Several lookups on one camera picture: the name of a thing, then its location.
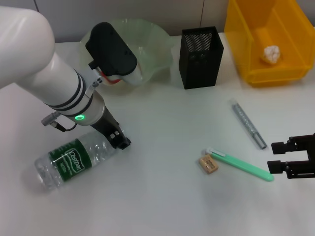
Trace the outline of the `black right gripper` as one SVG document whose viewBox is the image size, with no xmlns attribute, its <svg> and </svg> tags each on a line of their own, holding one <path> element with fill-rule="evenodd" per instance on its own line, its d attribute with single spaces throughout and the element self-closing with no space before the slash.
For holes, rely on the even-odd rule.
<svg viewBox="0 0 315 236">
<path fill-rule="evenodd" d="M 315 135 L 292 136 L 286 143 L 271 143 L 273 154 L 307 150 L 308 161 L 281 162 L 268 161 L 267 165 L 271 174 L 286 173 L 288 179 L 314 178 L 315 177 Z"/>
</svg>

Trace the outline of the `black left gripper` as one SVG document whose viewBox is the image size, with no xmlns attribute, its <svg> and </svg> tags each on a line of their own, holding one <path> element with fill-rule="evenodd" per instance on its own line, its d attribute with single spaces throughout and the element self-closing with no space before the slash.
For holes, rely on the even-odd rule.
<svg viewBox="0 0 315 236">
<path fill-rule="evenodd" d="M 130 146 L 130 139 L 121 131 L 118 122 L 105 106 L 101 117 L 91 125 L 92 128 L 101 133 L 107 140 L 111 141 L 111 146 L 115 149 L 125 149 Z"/>
</svg>

